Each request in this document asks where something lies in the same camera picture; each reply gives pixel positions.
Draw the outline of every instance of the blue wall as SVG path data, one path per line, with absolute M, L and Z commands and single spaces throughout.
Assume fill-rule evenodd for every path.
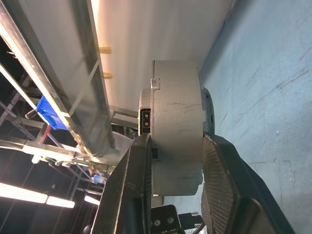
M 310 234 L 312 1 L 240 1 L 200 81 L 216 134 L 265 180 L 296 233 Z

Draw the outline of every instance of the black cable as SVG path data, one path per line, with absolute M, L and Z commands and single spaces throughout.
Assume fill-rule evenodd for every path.
M 64 172 L 60 171 L 58 168 L 56 168 L 55 166 L 53 166 L 51 163 L 48 162 L 48 165 L 50 167 L 52 167 L 54 170 L 56 170 L 58 173 L 60 173 L 62 176 L 64 176 L 67 179 L 70 179 L 71 181 L 73 181 L 74 183 L 80 185 L 80 187 L 83 189 L 83 191 L 87 194 L 87 191 L 83 188 L 82 184 L 80 184 L 78 181 L 75 181 L 73 178 L 71 178 L 69 175 L 65 174 Z
M 205 226 L 206 226 L 205 223 L 202 222 L 201 225 L 192 234 L 200 233 L 200 231 L 203 230 Z

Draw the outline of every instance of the light housing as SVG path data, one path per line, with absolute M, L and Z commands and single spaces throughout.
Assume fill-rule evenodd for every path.
M 49 196 L 46 204 L 51 205 L 51 206 L 61 206 L 61 207 L 66 207 L 66 208 L 73 208 L 75 206 L 75 203 L 73 201 L 65 200 L 62 198 L 55 197 L 55 196 Z
M 37 203 L 45 203 L 48 198 L 48 195 L 46 194 L 41 194 L 3 183 L 0 183 L 0 196 Z
M 87 202 L 90 202 L 90 203 L 92 203 L 92 204 L 95 204 L 95 205 L 99 205 L 99 200 L 96 200 L 96 199 L 94 199 L 93 197 L 90 197 L 90 196 L 85 196 L 84 197 L 84 200 L 85 201 L 87 201 Z

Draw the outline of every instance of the fluorescent light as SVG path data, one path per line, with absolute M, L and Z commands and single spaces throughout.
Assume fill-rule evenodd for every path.
M 95 205 L 99 205 L 99 201 L 90 196 L 85 196 L 84 200 Z
M 28 189 L 22 189 L 2 183 L 0 183 L 0 196 L 37 203 L 45 203 L 48 197 L 46 194 L 41 194 Z
M 75 206 L 75 203 L 73 201 L 61 199 L 55 196 L 49 196 L 46 203 L 48 205 L 61 206 L 66 208 L 73 208 Z

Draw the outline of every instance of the light lens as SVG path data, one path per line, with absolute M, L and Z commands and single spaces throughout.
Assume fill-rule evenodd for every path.
M 2 183 L 0 183 L 0 196 L 37 203 L 45 203 L 48 197 L 46 194 L 41 194 L 28 189 L 22 189 Z
M 99 201 L 94 199 L 93 197 L 90 197 L 90 196 L 85 196 L 84 197 L 84 200 L 87 201 L 87 202 L 90 202 L 92 204 L 95 204 L 95 205 L 99 205 Z
M 46 203 L 51 206 L 61 206 L 66 208 L 73 208 L 75 206 L 75 203 L 73 201 L 61 199 L 54 196 L 49 196 Z

